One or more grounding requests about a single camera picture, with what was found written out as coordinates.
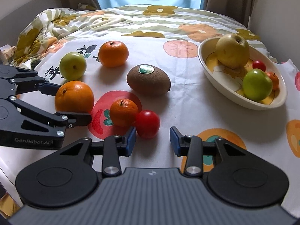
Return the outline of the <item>small mandarin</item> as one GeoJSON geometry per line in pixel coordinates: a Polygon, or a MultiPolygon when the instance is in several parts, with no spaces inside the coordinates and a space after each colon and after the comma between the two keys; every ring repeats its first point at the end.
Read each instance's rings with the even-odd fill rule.
{"type": "Polygon", "coordinates": [[[266,74],[273,83],[273,91],[276,91],[279,88],[279,78],[274,72],[267,72],[266,74]]]}
{"type": "Polygon", "coordinates": [[[130,99],[119,99],[112,103],[109,115],[114,125],[118,127],[131,127],[134,125],[138,107],[130,99]]]}

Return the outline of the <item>red tomato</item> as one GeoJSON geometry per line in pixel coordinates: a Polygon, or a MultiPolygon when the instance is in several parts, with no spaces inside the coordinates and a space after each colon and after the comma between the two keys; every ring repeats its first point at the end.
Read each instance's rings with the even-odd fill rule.
{"type": "Polygon", "coordinates": [[[154,138],[160,128],[160,117],[150,110],[143,110],[136,115],[135,128],[143,139],[154,138]]]}

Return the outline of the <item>green apple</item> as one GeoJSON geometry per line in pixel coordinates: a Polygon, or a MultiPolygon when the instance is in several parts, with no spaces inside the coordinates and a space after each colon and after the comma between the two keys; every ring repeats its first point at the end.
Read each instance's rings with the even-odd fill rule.
{"type": "Polygon", "coordinates": [[[86,71],[86,59],[78,52],[69,52],[62,57],[59,71],[66,80],[77,80],[86,71]]]}
{"type": "Polygon", "coordinates": [[[248,99],[258,102],[271,94],[273,83],[264,71],[252,69],[244,76],[242,88],[248,99]]]}

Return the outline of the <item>large orange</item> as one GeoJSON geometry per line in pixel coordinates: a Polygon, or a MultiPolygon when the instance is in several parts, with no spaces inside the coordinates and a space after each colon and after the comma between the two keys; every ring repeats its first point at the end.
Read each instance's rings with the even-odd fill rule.
{"type": "Polygon", "coordinates": [[[93,91],[86,83],[69,81],[57,91],[54,104],[56,111],[91,113],[94,102],[93,91]]]}

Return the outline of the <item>brown kiwi with sticker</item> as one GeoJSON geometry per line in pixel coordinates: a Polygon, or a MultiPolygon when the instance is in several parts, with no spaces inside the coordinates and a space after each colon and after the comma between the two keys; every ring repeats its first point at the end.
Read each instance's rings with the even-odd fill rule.
{"type": "Polygon", "coordinates": [[[171,81],[168,75],[158,67],[140,64],[127,74],[130,88],[142,95],[163,95],[170,91],[171,81]]]}

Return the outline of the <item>orange mandarin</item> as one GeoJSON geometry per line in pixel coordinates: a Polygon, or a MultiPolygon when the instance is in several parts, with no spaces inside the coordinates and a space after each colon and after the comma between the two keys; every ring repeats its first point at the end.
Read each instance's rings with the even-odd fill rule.
{"type": "Polygon", "coordinates": [[[128,48],[120,41],[105,42],[98,51],[100,63],[108,68],[116,68],[124,65],[128,57],[128,48]]]}

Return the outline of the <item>small printed box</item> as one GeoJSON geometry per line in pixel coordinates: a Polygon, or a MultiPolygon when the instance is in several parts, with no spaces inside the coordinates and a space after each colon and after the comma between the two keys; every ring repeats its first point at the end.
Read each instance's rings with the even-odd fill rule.
{"type": "Polygon", "coordinates": [[[10,46],[9,44],[1,47],[1,50],[0,50],[1,64],[10,64],[11,63],[11,61],[13,60],[14,54],[15,54],[15,47],[16,46],[10,46]]]}

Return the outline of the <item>white fruit print cloth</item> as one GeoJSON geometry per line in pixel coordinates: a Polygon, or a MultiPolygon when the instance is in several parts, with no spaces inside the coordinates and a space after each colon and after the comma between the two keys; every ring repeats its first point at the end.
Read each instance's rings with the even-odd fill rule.
{"type": "Polygon", "coordinates": [[[197,56],[198,43],[159,38],[122,37],[129,50],[125,65],[102,66],[98,50],[106,37],[68,41],[55,53],[48,54],[36,67],[40,76],[64,84],[59,62],[68,52],[86,56],[87,69],[82,81],[94,93],[96,116],[89,127],[76,127],[66,133],[65,144],[82,138],[103,139],[114,128],[108,110],[117,98],[127,98],[160,117],[157,136],[138,139],[133,154],[121,159],[122,167],[180,167],[169,141],[169,130],[177,127],[183,134],[204,140],[223,137],[281,168],[290,186],[283,207],[299,216],[299,70],[291,60],[277,65],[287,86],[287,100],[277,109],[255,111],[224,97],[209,82],[197,56]],[[160,97],[147,97],[131,90],[126,77],[139,64],[162,69],[170,78],[171,88],[160,97]]]}

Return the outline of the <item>cream yellow oval bowl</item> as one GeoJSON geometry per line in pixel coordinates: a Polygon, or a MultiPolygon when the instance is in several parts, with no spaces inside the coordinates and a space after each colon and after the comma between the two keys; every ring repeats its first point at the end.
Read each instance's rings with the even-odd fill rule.
{"type": "Polygon", "coordinates": [[[275,109],[285,104],[287,87],[275,63],[251,46],[250,58],[243,69],[227,68],[217,60],[215,54],[218,40],[218,37],[204,40],[198,48],[198,57],[204,68],[204,74],[222,95],[240,106],[253,110],[275,109]],[[275,73],[279,78],[279,89],[260,102],[247,99],[242,89],[243,78],[248,71],[252,70],[252,62],[255,60],[263,62],[267,71],[275,73]]]}

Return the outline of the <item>yellow pear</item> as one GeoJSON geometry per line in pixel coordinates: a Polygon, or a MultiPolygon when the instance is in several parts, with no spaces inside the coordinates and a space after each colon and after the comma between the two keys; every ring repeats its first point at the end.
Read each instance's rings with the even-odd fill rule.
{"type": "Polygon", "coordinates": [[[226,34],[216,43],[216,55],[224,66],[231,69],[241,68],[250,58],[249,44],[237,34],[226,34]]]}

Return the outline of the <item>cherry tomato in bowl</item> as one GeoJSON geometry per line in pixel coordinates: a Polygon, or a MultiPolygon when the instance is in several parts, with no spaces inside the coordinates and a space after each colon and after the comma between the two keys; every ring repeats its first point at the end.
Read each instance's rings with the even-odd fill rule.
{"type": "Polygon", "coordinates": [[[266,65],[263,62],[257,60],[257,61],[254,61],[252,63],[252,69],[260,69],[263,72],[265,72],[266,71],[266,65]]]}

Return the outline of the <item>floral striped quilt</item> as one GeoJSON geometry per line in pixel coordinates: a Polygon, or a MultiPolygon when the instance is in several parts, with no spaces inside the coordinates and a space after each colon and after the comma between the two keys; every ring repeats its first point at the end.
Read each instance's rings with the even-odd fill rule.
{"type": "Polygon", "coordinates": [[[104,10],[47,9],[19,34],[12,66],[34,69],[38,60],[76,38],[117,34],[190,42],[235,33],[273,62],[260,37],[236,20],[207,10],[164,5],[125,5],[104,10]]]}

